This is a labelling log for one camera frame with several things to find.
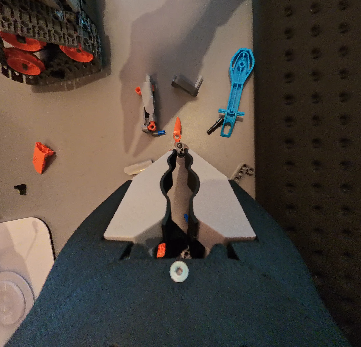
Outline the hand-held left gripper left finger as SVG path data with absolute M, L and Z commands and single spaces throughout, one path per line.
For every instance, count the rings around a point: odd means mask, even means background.
M 161 223 L 166 215 L 167 199 L 161 191 L 161 178 L 169 170 L 167 151 L 135 176 L 111 219 L 104 238 L 133 243 L 160 243 Z

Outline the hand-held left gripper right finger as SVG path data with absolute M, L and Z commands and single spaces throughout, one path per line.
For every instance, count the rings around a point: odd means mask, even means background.
M 228 178 L 187 149 L 184 165 L 192 191 L 188 207 L 188 236 L 204 247 L 255 240 L 256 234 Z

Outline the small grey orange arm assembly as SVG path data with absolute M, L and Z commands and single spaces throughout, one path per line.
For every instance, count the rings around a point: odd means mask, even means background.
M 156 85 L 151 74 L 146 74 L 145 81 L 135 88 L 137 95 L 142 98 L 141 130 L 153 137 L 165 136 L 166 132 L 159 129 L 156 113 Z

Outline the grey angled beam brick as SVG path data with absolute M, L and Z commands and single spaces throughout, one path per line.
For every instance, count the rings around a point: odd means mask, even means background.
M 253 176 L 255 173 L 255 169 L 254 167 L 251 167 L 248 164 L 240 164 L 237 169 L 234 171 L 234 173 L 232 174 L 232 180 L 235 181 L 236 183 L 240 183 L 241 179 L 244 176 Z

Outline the light grey panel brick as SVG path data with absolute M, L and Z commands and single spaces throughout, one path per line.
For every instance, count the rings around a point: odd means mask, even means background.
M 153 163 L 152 159 L 148 159 L 146 161 L 142 161 L 139 163 L 135 163 L 133 165 L 130 165 L 128 167 L 124 168 L 124 173 L 126 173 L 129 176 L 137 175 L 144 171 L 146 168 L 148 168 Z

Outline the black connector pin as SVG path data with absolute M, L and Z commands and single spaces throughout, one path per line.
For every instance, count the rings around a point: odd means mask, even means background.
M 211 135 L 216 129 L 220 128 L 223 125 L 224 118 L 219 118 L 207 131 L 208 135 Z

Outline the dark grey angled brick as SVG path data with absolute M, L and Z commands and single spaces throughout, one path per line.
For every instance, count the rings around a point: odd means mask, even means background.
M 171 85 L 174 88 L 182 89 L 192 97 L 197 97 L 203 80 L 203 77 L 200 75 L 197 81 L 193 84 L 184 75 L 178 74 L 174 76 Z

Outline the blue plastic brick tool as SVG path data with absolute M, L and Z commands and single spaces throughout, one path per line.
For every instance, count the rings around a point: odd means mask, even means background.
M 226 109 L 218 110 L 219 115 L 223 116 L 223 124 L 220 132 L 221 137 L 229 138 L 237 118 L 245 116 L 245 112 L 239 111 L 239 105 L 244 84 L 252 73 L 254 65 L 254 54 L 249 48 L 240 48 L 230 61 L 228 73 L 231 89 L 228 104 Z

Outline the grey tracked toy robot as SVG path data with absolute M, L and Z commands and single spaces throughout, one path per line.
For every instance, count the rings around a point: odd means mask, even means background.
M 101 0 L 0 0 L 1 74 L 33 87 L 104 67 Z

